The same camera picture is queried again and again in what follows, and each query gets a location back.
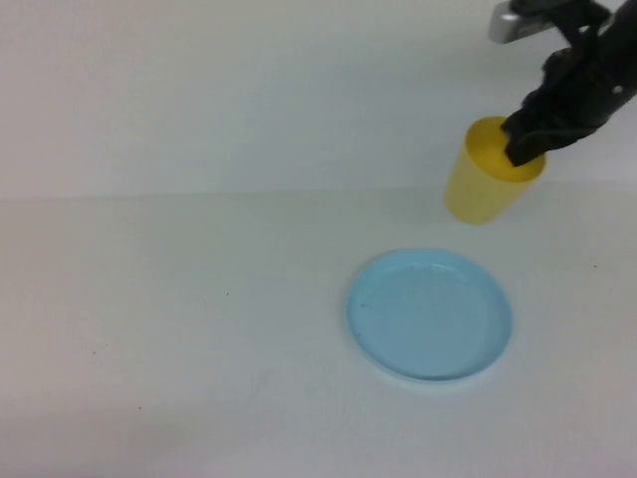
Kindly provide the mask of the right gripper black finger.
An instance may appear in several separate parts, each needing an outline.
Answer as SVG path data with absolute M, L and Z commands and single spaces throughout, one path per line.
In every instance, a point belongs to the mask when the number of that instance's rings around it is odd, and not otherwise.
M 501 130 L 507 138 L 505 154 L 514 167 L 545 153 L 544 126 L 533 109 L 521 107 L 504 120 Z
M 532 150 L 556 150 L 568 147 L 596 132 L 595 128 L 562 127 L 536 129 L 526 136 L 526 147 Z

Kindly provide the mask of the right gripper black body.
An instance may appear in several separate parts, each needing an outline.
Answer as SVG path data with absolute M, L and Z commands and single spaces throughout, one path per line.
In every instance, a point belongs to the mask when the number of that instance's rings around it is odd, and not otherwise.
M 523 108 L 545 120 L 598 129 L 635 96 L 636 38 L 603 35 L 583 58 L 571 48 L 551 54 Z

